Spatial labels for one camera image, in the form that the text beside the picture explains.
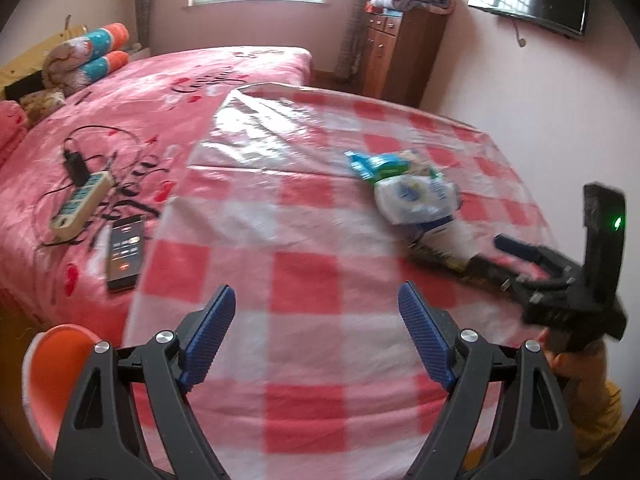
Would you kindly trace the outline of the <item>right hand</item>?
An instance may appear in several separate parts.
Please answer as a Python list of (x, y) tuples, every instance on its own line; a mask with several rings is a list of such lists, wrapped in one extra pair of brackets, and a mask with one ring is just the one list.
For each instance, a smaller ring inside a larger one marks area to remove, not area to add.
[(593, 341), (579, 352), (555, 352), (549, 344), (550, 333), (545, 330), (538, 341), (555, 374), (586, 382), (602, 382), (606, 377), (606, 347), (602, 340)]

